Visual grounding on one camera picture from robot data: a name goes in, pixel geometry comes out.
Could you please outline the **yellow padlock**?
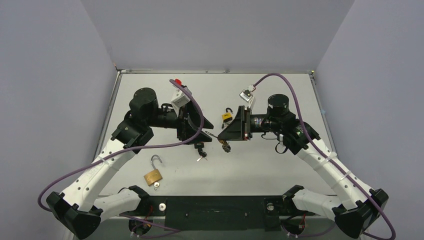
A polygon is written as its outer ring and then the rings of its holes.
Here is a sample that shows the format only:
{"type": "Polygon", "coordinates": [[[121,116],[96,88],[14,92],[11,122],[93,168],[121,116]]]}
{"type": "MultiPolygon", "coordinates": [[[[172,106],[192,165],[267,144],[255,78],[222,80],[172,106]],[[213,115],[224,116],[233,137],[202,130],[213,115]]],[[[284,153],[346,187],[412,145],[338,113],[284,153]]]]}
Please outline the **yellow padlock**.
{"type": "Polygon", "coordinates": [[[233,110],[230,107],[225,109],[225,113],[221,116],[224,123],[231,122],[233,120],[233,110]]]}

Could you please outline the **small brass padlock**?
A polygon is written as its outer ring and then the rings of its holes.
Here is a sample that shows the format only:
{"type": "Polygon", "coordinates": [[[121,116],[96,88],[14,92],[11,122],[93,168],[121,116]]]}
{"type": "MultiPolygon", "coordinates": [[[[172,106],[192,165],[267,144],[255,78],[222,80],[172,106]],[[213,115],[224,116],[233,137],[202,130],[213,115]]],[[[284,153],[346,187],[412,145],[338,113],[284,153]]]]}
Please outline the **small brass padlock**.
{"type": "Polygon", "coordinates": [[[209,132],[209,131],[205,131],[205,133],[206,133],[207,135],[209,135],[209,136],[211,136],[211,137],[213,137],[213,138],[217,139],[217,140],[218,140],[218,142],[219,142],[220,144],[222,144],[223,146],[228,146],[228,145],[229,145],[227,141],[225,141],[225,140],[223,140],[223,139],[218,138],[218,137],[217,137],[216,135],[214,135],[213,133],[211,133],[211,132],[209,132]]]}

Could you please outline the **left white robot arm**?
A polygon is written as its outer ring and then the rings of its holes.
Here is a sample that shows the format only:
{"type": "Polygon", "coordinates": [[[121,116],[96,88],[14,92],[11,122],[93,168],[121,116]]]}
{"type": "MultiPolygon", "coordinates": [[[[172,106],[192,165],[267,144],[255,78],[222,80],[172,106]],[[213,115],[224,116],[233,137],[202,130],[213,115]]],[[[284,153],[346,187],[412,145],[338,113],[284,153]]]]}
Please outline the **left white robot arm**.
{"type": "Polygon", "coordinates": [[[51,212],[78,239],[83,240],[95,232],[101,222],[133,211],[143,215],[149,209],[149,194],[133,185],[119,193],[100,197],[101,191],[113,176],[141,146],[153,138],[153,128],[175,129],[177,138],[186,145],[210,142],[198,127],[212,129],[213,124],[180,90],[172,103],[159,104],[156,92],[149,87],[137,90],[129,102],[129,111],[107,141],[93,166],[62,192],[52,192],[46,198],[51,212]]]}

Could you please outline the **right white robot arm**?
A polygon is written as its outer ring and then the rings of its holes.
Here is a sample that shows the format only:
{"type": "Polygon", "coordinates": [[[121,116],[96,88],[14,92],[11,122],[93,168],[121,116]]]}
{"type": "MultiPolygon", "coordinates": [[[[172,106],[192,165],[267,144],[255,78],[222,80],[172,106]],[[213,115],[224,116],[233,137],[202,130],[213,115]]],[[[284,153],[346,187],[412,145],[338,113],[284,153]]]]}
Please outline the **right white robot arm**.
{"type": "Polygon", "coordinates": [[[228,153],[229,141],[247,141],[254,133],[273,133],[285,151],[307,163],[335,193],[325,195],[295,185],[282,195],[282,207],[287,213],[310,212],[326,217],[354,239],[380,217],[378,209],[385,207],[387,193],[373,189],[348,170],[319,134],[289,110],[286,95],[270,96],[265,114],[252,114],[248,107],[240,106],[217,138],[228,153]]]}

